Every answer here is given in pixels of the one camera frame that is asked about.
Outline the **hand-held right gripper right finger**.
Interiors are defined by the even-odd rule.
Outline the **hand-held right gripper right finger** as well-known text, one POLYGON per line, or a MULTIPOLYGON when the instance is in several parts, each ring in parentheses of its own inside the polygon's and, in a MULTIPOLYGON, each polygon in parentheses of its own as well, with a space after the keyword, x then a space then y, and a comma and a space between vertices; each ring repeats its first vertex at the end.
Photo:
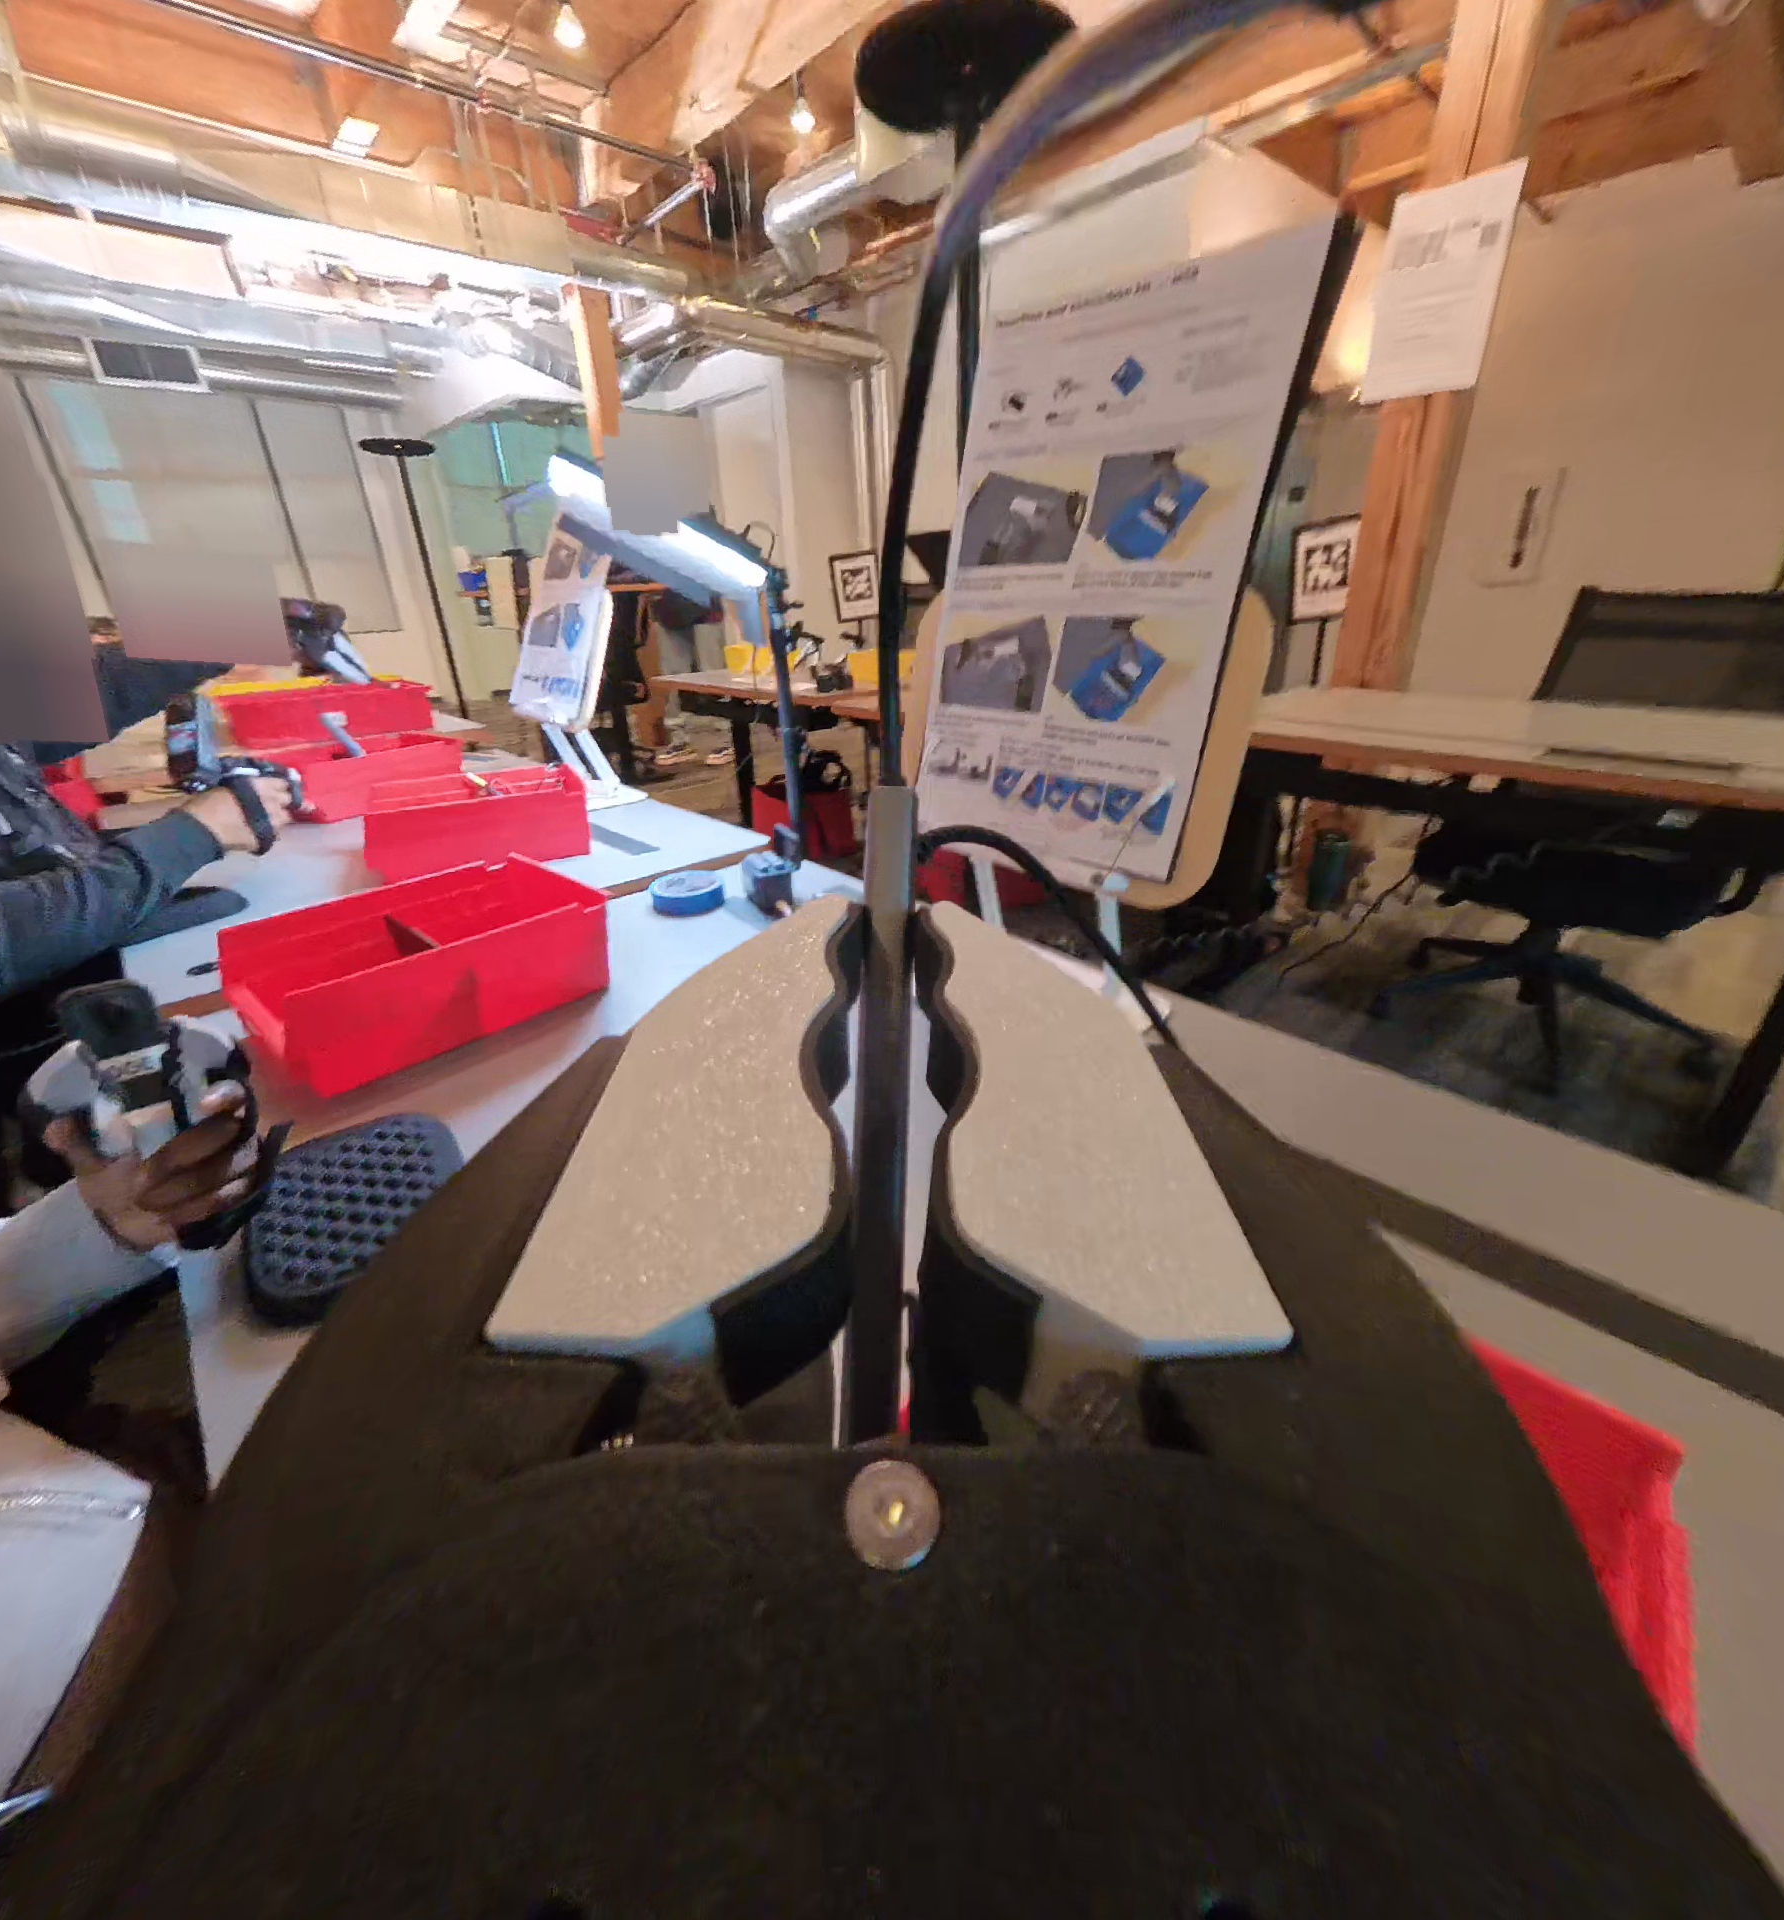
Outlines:
POLYGON ((924 1330, 969 1388, 1276 1358, 1293 1325, 1167 1089, 1099 990, 957 905, 913 940, 927 1020, 924 1330))

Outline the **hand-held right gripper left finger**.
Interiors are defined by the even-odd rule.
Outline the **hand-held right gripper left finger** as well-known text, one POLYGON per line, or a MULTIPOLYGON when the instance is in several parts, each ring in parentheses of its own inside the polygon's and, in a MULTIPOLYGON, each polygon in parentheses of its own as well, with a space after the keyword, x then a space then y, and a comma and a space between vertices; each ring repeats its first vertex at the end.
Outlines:
POLYGON ((863 908, 802 905, 691 974, 617 1068, 484 1328, 508 1358, 713 1371, 752 1404, 853 1300, 851 1076, 863 908))

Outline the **red bin with black divider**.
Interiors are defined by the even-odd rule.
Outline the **red bin with black divider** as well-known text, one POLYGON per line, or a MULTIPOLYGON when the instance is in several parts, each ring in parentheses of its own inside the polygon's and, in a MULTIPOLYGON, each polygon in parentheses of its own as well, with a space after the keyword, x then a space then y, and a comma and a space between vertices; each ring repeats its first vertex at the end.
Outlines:
POLYGON ((604 992, 609 907, 535 860, 473 862, 227 927, 222 993, 264 1061, 331 1098, 604 992))

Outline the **another person's forearm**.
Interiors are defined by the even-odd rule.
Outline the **another person's forearm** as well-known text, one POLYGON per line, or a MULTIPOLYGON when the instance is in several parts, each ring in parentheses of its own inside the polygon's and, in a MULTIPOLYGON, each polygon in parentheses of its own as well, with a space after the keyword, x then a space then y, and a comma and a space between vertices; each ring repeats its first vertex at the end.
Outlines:
POLYGON ((228 850, 198 806, 120 835, 54 850, 20 876, 22 905, 7 910, 11 978, 37 990, 134 944, 174 895, 228 850))

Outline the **person's left forearm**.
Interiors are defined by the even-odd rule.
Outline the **person's left forearm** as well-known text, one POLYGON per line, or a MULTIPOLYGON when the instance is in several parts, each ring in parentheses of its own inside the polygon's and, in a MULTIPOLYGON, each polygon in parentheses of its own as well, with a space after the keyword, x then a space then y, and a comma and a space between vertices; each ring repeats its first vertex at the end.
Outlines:
POLYGON ((77 1185, 0 1217, 0 1409, 14 1404, 64 1441, 114 1448, 125 1415, 99 1402, 92 1359, 47 1358, 74 1328, 154 1285, 174 1260, 169 1226, 147 1216, 109 1222, 77 1185))

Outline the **person's left hand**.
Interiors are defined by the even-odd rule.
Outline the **person's left hand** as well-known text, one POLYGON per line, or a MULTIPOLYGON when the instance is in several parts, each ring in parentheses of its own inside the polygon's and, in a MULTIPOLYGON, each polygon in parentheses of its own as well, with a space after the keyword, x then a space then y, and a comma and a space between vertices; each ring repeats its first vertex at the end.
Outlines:
POLYGON ((83 1116, 55 1116, 44 1142, 72 1173, 99 1227, 132 1252, 153 1252, 182 1229, 228 1214, 254 1187, 256 1129, 238 1084, 211 1088, 200 1119, 151 1157, 107 1157, 83 1116))

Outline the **black mesh cushion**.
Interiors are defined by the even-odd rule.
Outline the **black mesh cushion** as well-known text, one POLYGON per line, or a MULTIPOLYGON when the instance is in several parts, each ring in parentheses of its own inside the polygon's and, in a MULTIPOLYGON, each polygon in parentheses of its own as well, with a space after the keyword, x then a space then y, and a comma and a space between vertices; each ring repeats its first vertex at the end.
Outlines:
POLYGON ((288 1146, 240 1235, 252 1316, 274 1330, 320 1325, 463 1166, 450 1126, 414 1112, 288 1146))

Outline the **red bag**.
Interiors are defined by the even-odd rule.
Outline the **red bag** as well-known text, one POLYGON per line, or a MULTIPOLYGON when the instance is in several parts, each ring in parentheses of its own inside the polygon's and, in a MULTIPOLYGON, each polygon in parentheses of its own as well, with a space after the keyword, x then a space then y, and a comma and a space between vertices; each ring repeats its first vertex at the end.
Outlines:
POLYGON ((836 751, 818 749, 804 759, 798 814, 789 813, 786 788, 784 776, 754 784, 754 830, 776 840, 787 828, 796 833, 800 851, 821 863, 836 863, 859 851, 855 777, 836 751))

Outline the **red plastic bin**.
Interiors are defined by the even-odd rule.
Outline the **red plastic bin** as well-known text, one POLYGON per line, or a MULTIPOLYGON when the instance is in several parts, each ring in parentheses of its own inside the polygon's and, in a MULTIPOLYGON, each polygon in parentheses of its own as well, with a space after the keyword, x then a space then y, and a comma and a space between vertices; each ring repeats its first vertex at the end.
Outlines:
POLYGON ((238 759, 284 768, 299 777, 299 818, 312 824, 338 824, 366 813, 382 785, 424 780, 450 780, 461 774, 463 746, 438 732, 388 732, 355 736, 359 753, 320 734, 272 746, 250 746, 238 759))
POLYGON ((570 768, 427 776, 377 785, 363 814, 363 866, 399 885, 513 856, 593 851, 588 784, 570 768))
POLYGON ((326 716, 354 738, 426 732, 434 718, 431 688, 406 679, 348 685, 328 679, 288 683, 221 683, 207 698, 240 749, 331 743, 326 716))
POLYGON ((1565 1502, 1652 1705, 1697 1747, 1695 1583, 1676 1514, 1684 1448, 1668 1434, 1470 1340, 1565 1502))

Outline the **black light stand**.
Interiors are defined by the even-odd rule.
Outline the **black light stand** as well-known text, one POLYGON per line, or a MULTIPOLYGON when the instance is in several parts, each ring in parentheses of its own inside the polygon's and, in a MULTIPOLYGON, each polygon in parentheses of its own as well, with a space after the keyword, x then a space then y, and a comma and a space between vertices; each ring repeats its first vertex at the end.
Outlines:
POLYGON ((765 646, 773 667, 776 732, 784 753, 784 827, 773 828, 768 851, 750 851, 741 863, 749 903, 766 919, 784 922, 796 913, 793 882, 804 863, 804 731, 791 696, 789 634, 786 618, 786 573, 765 568, 758 597, 765 646))

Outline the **wooden easel board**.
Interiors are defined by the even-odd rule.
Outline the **wooden easel board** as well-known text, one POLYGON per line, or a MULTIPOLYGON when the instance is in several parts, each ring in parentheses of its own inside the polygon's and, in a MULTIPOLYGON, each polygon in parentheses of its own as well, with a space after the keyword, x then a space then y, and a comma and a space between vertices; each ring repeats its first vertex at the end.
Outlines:
POLYGON ((1267 696, 1274 634, 1265 597, 1255 586, 1242 588, 1177 851, 1174 905, 1190 901, 1210 882, 1226 850, 1245 755, 1267 696))

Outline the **person's white clothing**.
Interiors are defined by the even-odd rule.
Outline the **person's white clothing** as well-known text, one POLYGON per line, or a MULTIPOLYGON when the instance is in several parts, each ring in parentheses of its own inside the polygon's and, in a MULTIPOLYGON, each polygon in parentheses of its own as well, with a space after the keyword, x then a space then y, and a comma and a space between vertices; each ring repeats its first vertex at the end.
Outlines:
POLYGON ((112 1610, 151 1489, 0 1409, 0 1801, 112 1610))

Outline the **small instruction poster on stand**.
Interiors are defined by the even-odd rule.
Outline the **small instruction poster on stand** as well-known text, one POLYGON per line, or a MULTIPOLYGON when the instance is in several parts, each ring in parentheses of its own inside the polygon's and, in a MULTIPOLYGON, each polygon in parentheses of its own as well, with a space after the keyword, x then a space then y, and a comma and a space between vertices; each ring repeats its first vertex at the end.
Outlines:
POLYGON ((532 722, 549 759, 586 784, 593 811, 638 804, 595 738, 610 652, 613 555, 574 516, 558 514, 521 631, 510 708, 532 722))

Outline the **white desk with black legs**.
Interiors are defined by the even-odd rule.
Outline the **white desk with black legs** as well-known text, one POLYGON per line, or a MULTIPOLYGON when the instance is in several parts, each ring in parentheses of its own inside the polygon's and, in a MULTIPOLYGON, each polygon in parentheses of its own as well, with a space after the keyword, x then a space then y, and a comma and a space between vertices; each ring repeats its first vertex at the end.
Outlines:
POLYGON ((1247 789, 1272 798, 1524 833, 1553 813, 1472 789, 1486 777, 1627 806, 1647 828, 1691 811, 1689 851, 1751 857, 1784 822, 1784 718, 1331 686, 1267 698, 1244 765, 1247 789))

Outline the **black floor lamp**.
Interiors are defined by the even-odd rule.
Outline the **black floor lamp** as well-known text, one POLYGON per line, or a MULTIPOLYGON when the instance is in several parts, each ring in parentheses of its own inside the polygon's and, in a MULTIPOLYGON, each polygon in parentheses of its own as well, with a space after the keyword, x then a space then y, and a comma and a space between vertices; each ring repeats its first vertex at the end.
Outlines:
POLYGON ((355 442, 357 453, 378 470, 382 480, 399 498, 399 521, 403 522, 406 544, 410 546, 410 564, 418 581, 416 604, 426 618, 430 640, 437 648, 437 661, 445 670, 446 708, 461 722, 471 719, 471 698, 466 693, 463 667, 453 640, 446 613, 446 592, 441 585, 441 570, 421 510, 419 485, 414 470, 434 457, 437 449, 421 439, 403 435, 363 435, 355 442))
POLYGON ((1075 36, 1072 14, 1044 3, 929 3, 894 12, 855 61, 859 102, 894 131, 945 131, 957 175, 937 206, 904 372, 894 483, 913 492, 929 386, 945 320, 953 326, 957 450, 967 457, 981 364, 988 208, 1050 135, 1059 107, 1041 69, 1075 36))

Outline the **large fiducial marker sign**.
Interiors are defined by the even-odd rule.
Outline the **large fiducial marker sign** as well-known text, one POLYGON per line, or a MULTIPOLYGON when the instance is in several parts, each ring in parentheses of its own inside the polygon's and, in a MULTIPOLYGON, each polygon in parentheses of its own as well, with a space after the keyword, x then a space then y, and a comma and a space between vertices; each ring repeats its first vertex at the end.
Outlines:
POLYGON ((1331 516, 1293 531, 1288 559, 1288 622, 1343 619, 1354 572, 1360 516, 1331 516))

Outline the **large instruction poster board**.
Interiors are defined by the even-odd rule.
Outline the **large instruction poster board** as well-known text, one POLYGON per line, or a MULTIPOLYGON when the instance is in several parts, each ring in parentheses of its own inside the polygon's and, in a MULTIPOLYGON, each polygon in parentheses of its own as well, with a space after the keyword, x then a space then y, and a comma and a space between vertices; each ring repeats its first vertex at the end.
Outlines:
POLYGON ((1177 866, 1265 504, 1356 254, 1318 220, 985 328, 919 828, 1082 889, 1177 866))

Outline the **black office chair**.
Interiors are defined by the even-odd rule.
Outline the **black office chair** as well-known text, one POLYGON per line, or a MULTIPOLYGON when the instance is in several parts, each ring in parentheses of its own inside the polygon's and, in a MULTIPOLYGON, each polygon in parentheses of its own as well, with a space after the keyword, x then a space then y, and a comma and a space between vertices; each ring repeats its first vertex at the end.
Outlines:
MULTIPOLYGON (((1784 718, 1784 592, 1647 592, 1583 588, 1534 696, 1541 704, 1679 708, 1784 718)), ((1784 876, 1784 827, 1769 814, 1665 811, 1648 827, 1612 806, 1559 789, 1506 784, 1510 798, 1551 799, 1565 817, 1553 833, 1442 820, 1413 857, 1410 876, 1444 907, 1473 905, 1524 922, 1510 942, 1433 935, 1413 948, 1410 978, 1381 990, 1369 1011, 1387 1018, 1402 998, 1515 982, 1538 1015, 1551 1089, 1563 1076, 1560 1000, 1603 1006, 1676 1034, 1687 1069, 1717 1071, 1717 1038, 1609 976, 1592 954, 1567 948, 1579 929, 1660 944, 1701 923, 1742 915, 1784 876)))

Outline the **white paper notice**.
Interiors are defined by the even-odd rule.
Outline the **white paper notice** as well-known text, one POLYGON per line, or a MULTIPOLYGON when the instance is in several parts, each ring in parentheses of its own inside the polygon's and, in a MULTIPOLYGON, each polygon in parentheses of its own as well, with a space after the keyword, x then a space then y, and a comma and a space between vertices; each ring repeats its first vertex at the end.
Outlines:
POLYGON ((1486 355, 1528 157, 1395 201, 1371 296, 1362 405, 1468 393, 1486 355))

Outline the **white wall plate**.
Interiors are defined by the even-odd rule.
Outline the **white wall plate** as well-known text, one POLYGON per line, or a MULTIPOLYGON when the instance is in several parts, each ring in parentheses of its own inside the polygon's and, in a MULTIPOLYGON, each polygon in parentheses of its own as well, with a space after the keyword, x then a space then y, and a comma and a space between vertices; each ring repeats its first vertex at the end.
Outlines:
POLYGON ((1503 591, 1540 578, 1567 478, 1565 465, 1522 465, 1497 478, 1472 564, 1479 586, 1503 591))

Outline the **silver air duct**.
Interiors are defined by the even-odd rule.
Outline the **silver air duct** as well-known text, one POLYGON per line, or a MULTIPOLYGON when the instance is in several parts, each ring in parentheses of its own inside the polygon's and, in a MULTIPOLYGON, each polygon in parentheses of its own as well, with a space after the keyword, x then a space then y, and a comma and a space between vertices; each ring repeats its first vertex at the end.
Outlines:
POLYGON ((628 248, 619 233, 568 216, 570 230, 597 251, 579 280, 650 303, 650 317, 615 323, 624 396, 640 399, 671 389, 688 368, 728 351, 849 378, 878 372, 887 353, 869 333, 815 320, 771 301, 812 289, 821 278, 821 248, 842 241, 842 216, 861 201, 855 142, 768 192, 762 206, 768 254, 760 257, 749 298, 703 293, 685 270, 628 248))

